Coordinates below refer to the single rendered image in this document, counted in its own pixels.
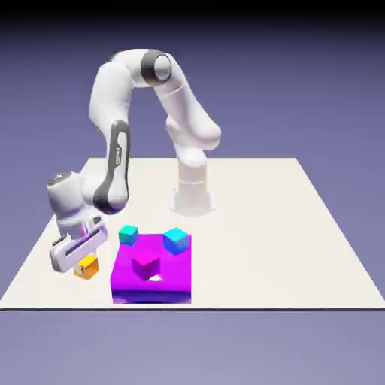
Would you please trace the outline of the small teal cube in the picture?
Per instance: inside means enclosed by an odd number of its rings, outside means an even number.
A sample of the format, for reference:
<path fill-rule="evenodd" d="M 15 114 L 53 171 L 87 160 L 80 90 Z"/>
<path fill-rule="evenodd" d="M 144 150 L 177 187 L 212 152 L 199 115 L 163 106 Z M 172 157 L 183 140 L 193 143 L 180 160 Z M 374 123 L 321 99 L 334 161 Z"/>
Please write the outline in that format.
<path fill-rule="evenodd" d="M 138 227 L 125 225 L 119 230 L 118 236 L 120 244 L 133 246 L 138 240 Z"/>

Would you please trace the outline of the small purple cube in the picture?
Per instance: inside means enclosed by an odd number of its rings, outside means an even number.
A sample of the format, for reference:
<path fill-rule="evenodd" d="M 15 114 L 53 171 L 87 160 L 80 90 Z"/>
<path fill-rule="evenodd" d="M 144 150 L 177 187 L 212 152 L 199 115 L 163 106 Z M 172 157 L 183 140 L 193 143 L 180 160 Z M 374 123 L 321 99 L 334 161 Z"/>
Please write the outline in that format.
<path fill-rule="evenodd" d="M 160 273 L 160 258 L 137 256 L 132 259 L 132 270 L 142 280 L 149 280 Z"/>

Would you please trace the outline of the small blue cube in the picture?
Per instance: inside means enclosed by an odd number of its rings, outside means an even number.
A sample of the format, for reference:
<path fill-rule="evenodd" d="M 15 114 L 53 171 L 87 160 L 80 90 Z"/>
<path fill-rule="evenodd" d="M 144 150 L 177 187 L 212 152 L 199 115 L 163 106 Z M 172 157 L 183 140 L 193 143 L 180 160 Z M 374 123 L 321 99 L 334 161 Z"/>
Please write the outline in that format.
<path fill-rule="evenodd" d="M 162 236 L 164 248 L 173 255 L 189 248 L 189 235 L 178 227 L 168 230 Z"/>

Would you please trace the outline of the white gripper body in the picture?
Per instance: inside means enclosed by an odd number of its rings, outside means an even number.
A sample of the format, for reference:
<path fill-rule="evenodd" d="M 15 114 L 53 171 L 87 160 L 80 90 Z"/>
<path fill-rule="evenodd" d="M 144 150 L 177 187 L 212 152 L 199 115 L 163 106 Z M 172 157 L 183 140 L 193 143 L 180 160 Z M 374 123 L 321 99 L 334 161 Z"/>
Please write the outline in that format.
<path fill-rule="evenodd" d="M 53 270 L 64 273 L 73 268 L 82 258 L 95 252 L 107 238 L 108 231 L 104 223 L 99 223 L 79 238 L 72 238 L 69 234 L 61 237 L 50 248 Z"/>

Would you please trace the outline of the small orange cube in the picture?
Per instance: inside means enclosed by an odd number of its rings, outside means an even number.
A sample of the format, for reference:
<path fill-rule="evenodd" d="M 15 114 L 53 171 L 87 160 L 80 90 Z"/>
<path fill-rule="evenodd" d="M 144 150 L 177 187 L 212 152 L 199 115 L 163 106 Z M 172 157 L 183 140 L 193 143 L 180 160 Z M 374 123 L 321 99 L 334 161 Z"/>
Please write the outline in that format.
<path fill-rule="evenodd" d="M 93 253 L 86 255 L 78 264 L 83 267 L 83 274 L 77 276 L 84 280 L 91 279 L 99 271 L 98 258 Z"/>

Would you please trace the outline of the large magenta box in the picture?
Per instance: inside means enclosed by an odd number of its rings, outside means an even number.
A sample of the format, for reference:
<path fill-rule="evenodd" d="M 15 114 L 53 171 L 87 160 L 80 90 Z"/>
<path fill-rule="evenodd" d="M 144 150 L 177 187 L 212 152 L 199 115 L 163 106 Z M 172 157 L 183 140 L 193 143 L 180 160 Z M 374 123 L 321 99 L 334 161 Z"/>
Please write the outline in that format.
<path fill-rule="evenodd" d="M 119 246 L 110 278 L 114 304 L 191 302 L 192 236 L 189 248 L 173 255 L 164 248 L 162 235 L 140 234 L 133 246 Z M 159 257 L 160 273 L 149 280 L 140 279 L 132 270 L 132 259 L 137 256 Z"/>

